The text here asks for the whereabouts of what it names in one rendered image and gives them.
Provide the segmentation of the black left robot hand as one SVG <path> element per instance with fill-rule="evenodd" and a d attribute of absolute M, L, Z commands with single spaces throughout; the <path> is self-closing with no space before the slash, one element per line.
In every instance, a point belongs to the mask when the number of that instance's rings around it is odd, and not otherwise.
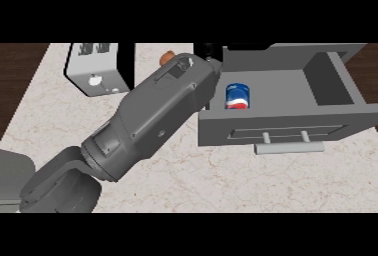
<path fill-rule="evenodd" d="M 223 45 L 220 43 L 195 43 L 194 54 L 204 60 L 223 61 Z"/>

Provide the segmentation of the blue red white can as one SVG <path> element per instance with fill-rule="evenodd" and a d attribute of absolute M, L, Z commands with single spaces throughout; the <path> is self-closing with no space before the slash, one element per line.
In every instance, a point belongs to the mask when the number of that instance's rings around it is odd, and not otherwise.
<path fill-rule="evenodd" d="M 233 83 L 226 87 L 226 108 L 250 108 L 250 88 L 245 84 Z"/>

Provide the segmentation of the grey open drawer box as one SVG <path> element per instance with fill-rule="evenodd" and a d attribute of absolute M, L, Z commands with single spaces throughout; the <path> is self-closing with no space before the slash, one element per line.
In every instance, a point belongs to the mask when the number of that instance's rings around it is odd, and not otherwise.
<path fill-rule="evenodd" d="M 223 48 L 223 71 L 210 110 L 226 109 L 226 86 L 250 88 L 250 110 L 365 105 L 346 63 L 365 43 L 276 43 L 266 50 Z"/>

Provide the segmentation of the orange round fruit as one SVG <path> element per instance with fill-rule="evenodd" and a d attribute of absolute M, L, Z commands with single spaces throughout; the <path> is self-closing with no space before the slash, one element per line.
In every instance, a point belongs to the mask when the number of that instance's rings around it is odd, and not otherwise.
<path fill-rule="evenodd" d="M 160 58 L 160 65 L 164 65 L 173 59 L 174 56 L 176 56 L 174 52 L 168 50 Z"/>

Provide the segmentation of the white toaster appliance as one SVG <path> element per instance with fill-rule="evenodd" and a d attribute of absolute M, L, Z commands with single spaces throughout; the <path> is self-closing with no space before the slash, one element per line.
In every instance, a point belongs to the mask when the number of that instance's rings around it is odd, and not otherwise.
<path fill-rule="evenodd" d="M 135 88 L 135 43 L 73 43 L 64 75 L 87 97 Z"/>

